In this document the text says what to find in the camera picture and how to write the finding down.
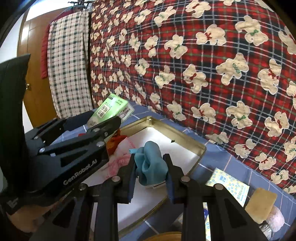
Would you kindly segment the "left hand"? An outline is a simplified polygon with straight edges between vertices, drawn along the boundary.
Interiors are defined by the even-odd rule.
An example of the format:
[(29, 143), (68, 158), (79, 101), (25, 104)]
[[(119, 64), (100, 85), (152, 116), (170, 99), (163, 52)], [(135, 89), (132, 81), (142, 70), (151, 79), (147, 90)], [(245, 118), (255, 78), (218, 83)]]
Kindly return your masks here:
[(36, 232), (44, 221), (43, 216), (47, 212), (54, 210), (65, 198), (66, 196), (46, 207), (35, 204), (23, 206), (12, 215), (7, 213), (8, 219), (22, 232)]

